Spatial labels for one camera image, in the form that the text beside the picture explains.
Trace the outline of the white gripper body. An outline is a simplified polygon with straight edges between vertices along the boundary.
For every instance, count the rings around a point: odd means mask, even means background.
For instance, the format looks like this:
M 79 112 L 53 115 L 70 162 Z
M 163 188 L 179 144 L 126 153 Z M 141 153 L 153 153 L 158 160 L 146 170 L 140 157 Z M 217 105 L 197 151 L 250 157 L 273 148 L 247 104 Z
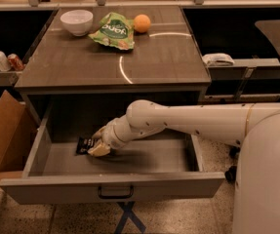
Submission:
M 121 149 L 126 145 L 126 143 L 120 140 L 114 131 L 115 123 L 110 121 L 103 127 L 101 132 L 102 141 L 108 145 L 111 149 Z

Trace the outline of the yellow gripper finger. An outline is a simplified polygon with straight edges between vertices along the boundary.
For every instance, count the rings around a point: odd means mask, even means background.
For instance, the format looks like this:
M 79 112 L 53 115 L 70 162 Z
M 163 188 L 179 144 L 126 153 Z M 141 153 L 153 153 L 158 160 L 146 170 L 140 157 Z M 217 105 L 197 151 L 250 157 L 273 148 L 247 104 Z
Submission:
M 102 137 L 102 133 L 103 131 L 106 129 L 106 126 L 101 127 L 100 129 L 98 129 L 93 135 L 92 138 L 93 139 L 100 139 Z
M 98 140 L 89 150 L 88 153 L 94 157 L 105 156 L 110 152 L 110 146 L 102 140 Z

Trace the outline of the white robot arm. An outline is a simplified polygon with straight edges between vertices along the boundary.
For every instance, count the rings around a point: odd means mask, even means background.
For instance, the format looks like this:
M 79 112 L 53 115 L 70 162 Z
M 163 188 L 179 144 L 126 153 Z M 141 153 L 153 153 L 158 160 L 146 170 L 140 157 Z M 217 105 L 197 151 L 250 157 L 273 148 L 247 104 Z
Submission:
M 171 129 L 240 148 L 232 234 L 280 234 L 280 103 L 164 106 L 132 102 L 93 134 L 92 156 Z

